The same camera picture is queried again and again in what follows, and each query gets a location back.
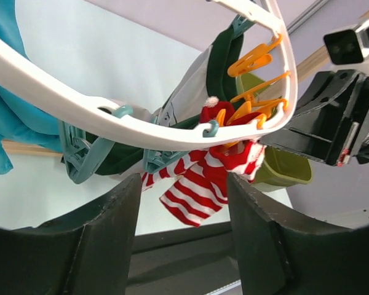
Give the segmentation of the red white santa sock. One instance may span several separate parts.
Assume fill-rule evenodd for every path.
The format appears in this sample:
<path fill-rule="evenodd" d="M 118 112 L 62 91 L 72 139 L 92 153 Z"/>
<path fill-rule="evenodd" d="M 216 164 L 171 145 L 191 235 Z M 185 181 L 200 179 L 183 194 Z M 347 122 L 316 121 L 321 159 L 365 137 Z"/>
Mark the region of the red white santa sock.
<path fill-rule="evenodd" d="M 236 111 L 234 106 L 228 101 L 221 101 L 215 96 L 207 98 L 200 113 L 200 122 L 206 123 L 212 119 L 216 119 L 216 115 L 221 109 L 226 110 L 225 119 L 230 118 Z M 256 123 L 256 120 L 252 120 L 248 124 Z M 223 164 L 226 171 L 235 173 L 246 179 L 249 183 L 252 183 L 256 178 L 257 171 L 262 166 L 265 146 L 257 140 L 243 140 L 211 147 L 209 152 L 213 158 Z"/>

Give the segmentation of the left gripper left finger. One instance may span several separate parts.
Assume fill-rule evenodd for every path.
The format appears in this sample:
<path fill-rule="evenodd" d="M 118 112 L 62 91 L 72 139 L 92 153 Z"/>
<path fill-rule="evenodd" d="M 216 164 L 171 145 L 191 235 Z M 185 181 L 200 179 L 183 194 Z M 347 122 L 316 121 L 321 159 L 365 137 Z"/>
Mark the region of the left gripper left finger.
<path fill-rule="evenodd" d="M 0 228 L 0 294 L 124 294 L 141 178 L 41 224 Z"/>

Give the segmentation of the green and white garment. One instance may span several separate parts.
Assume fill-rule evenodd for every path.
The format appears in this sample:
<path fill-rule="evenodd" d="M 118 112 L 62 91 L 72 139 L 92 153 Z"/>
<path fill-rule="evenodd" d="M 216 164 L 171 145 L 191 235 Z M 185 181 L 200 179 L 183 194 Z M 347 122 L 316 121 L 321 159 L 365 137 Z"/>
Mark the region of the green and white garment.
<path fill-rule="evenodd" d="M 234 37 L 233 28 L 221 32 L 210 47 L 194 60 L 167 101 L 155 113 L 125 104 L 114 115 L 134 115 L 148 123 L 175 129 L 194 128 L 199 123 L 202 106 L 208 97 L 229 101 L 238 94 L 236 80 L 228 76 L 227 70 L 238 60 L 243 40 L 243 36 Z M 93 143 L 97 138 L 86 132 L 88 142 Z M 120 175 L 137 165 L 143 168 L 143 150 L 114 143 L 95 173 Z"/>

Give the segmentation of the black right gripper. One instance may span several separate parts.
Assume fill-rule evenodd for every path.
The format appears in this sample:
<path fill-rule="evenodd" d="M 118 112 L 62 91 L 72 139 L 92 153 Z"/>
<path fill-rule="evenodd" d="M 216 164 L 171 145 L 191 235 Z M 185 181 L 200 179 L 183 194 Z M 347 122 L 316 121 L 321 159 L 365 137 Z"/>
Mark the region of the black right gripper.
<path fill-rule="evenodd" d="M 362 77 L 354 69 L 318 72 L 299 99 L 293 119 L 321 108 L 341 95 Z M 369 80 L 354 92 L 347 103 L 347 114 L 337 128 L 332 144 L 332 128 L 282 128 L 261 138 L 261 143 L 310 157 L 329 166 L 342 166 L 355 157 L 359 164 L 369 163 Z"/>

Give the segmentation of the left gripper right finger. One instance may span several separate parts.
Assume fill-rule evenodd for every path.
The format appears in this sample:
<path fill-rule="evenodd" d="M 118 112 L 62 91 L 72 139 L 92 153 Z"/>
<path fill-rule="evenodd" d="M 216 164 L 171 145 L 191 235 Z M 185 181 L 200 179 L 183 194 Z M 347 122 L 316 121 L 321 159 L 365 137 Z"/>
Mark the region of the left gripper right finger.
<path fill-rule="evenodd" d="M 311 218 L 233 174 L 227 188 L 244 294 L 369 294 L 369 225 Z"/>

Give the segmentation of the red white striped sock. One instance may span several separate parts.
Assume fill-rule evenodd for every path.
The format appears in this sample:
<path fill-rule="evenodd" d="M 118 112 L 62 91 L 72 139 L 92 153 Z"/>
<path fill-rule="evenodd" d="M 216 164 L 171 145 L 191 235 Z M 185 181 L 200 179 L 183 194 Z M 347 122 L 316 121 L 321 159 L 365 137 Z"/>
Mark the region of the red white striped sock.
<path fill-rule="evenodd" d="M 161 204 L 180 222 L 199 227 L 204 220 L 219 212 L 228 203 L 226 171 L 211 167 L 207 151 L 192 151 L 155 173 L 142 174 L 145 191 L 165 178 L 179 177 L 160 197 Z"/>

